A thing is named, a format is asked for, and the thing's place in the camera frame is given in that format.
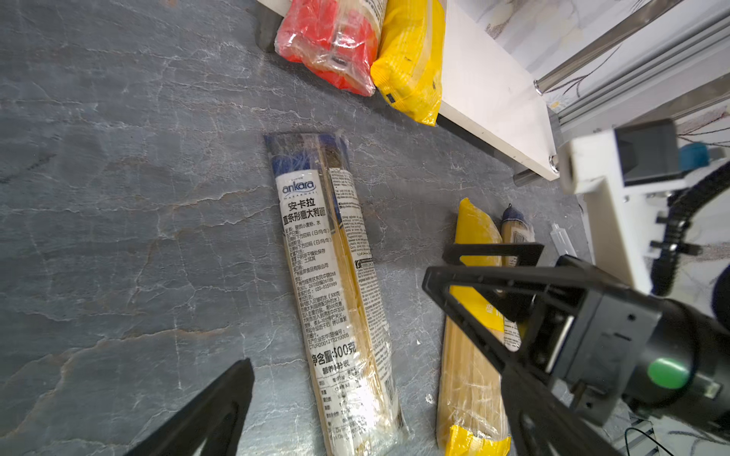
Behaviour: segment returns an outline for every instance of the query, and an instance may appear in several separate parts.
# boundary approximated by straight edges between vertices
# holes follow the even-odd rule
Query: white label
[[[508,220],[507,222],[511,223],[512,226],[510,227],[510,239],[505,240],[505,242],[509,242],[510,244],[525,244],[526,242],[535,242],[534,234],[530,232],[529,228],[527,228],[524,223],[515,220]],[[507,259],[507,264],[505,264],[505,266],[517,266],[517,257],[505,258]]]
[[[383,28],[383,18],[385,17],[385,3],[388,0],[361,0],[362,6],[370,11],[372,17],[377,21],[375,34],[380,36],[380,29]]]
[[[520,349],[522,340],[520,339],[520,331],[514,322],[504,319],[504,346],[511,352]]]
[[[395,388],[391,381],[391,344],[388,321],[385,319],[383,298],[380,295],[380,287],[375,275],[375,266],[372,262],[370,244],[367,241],[362,209],[357,192],[355,192],[353,175],[346,169],[330,168],[329,176],[357,273],[357,285],[365,306],[365,316],[370,330],[373,353],[375,353],[378,376],[388,392],[388,400],[395,407]]]
[[[364,377],[316,170],[276,178],[304,339],[335,456],[355,454],[375,426],[377,399]]]

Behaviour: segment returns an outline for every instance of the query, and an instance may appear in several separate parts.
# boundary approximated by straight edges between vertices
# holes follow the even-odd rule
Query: red plastic bag
[[[302,62],[339,89],[375,93],[370,66],[387,0],[293,0],[279,27],[277,53]]]

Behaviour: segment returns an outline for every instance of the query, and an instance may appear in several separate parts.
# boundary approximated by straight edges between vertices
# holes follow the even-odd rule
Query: metal rod
[[[635,13],[619,22],[598,39],[584,47],[558,68],[535,81],[535,89],[542,95],[560,81],[592,62],[596,57],[629,38],[656,18],[675,7],[682,0],[651,0]]]
[[[730,74],[690,90],[684,95],[662,104],[646,114],[633,119],[627,125],[651,122],[652,120],[677,120],[700,109],[721,103],[730,98]]]
[[[527,184],[535,182],[540,177],[541,176],[535,171],[532,171],[531,169],[526,169],[524,171],[518,172],[517,174],[513,174],[512,181],[515,183],[515,187],[523,187]]]
[[[663,73],[668,74],[673,68],[681,64],[686,65],[691,59],[710,53],[711,49],[727,39],[730,39],[730,10],[702,29],[688,31],[687,36],[675,36],[676,41],[668,42],[664,49],[658,50],[659,54],[655,57],[634,68],[628,68],[625,74],[615,80],[581,96],[575,103],[560,111],[558,115],[560,122],[567,125],[593,109],[605,106],[614,98],[638,88],[641,84]]]

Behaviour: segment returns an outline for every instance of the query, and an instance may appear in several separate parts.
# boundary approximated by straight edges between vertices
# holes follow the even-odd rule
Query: black cable
[[[730,163],[725,163],[685,191],[669,208],[664,227],[664,245],[659,258],[651,268],[652,293],[666,296],[672,291],[677,267],[679,266],[680,247],[689,229],[689,221],[694,215],[717,195],[730,188]]]
[[[655,444],[659,445],[659,446],[660,446],[660,447],[661,447],[661,448],[662,448],[662,449],[663,449],[663,450],[664,450],[664,451],[665,451],[665,452],[666,452],[666,453],[667,453],[667,454],[668,454],[669,456],[674,456],[674,455],[672,454],[672,452],[670,452],[670,451],[669,451],[668,449],[666,449],[666,448],[664,447],[664,445],[662,445],[662,444],[660,444],[659,442],[657,442],[655,438],[653,438],[652,436],[650,436],[649,434],[647,434],[647,433],[646,433],[646,432],[644,432],[643,430],[641,430],[641,429],[637,429],[637,428],[626,428],[626,430],[625,430],[625,431],[623,432],[623,442],[624,442],[624,443],[626,444],[626,456],[631,456],[631,453],[629,452],[629,438],[628,438],[628,437],[626,437],[626,435],[627,435],[627,434],[629,433],[629,431],[630,431],[631,429],[633,429],[633,430],[637,430],[637,431],[639,431],[640,433],[644,434],[644,435],[646,436],[646,438],[648,438],[649,440],[651,440],[651,441],[652,441],[652,442],[654,442]]]

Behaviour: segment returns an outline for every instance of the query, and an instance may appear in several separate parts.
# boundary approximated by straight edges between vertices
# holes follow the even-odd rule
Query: teal object
[[[693,142],[680,149],[680,170],[692,171],[710,164],[710,152],[707,145]]]

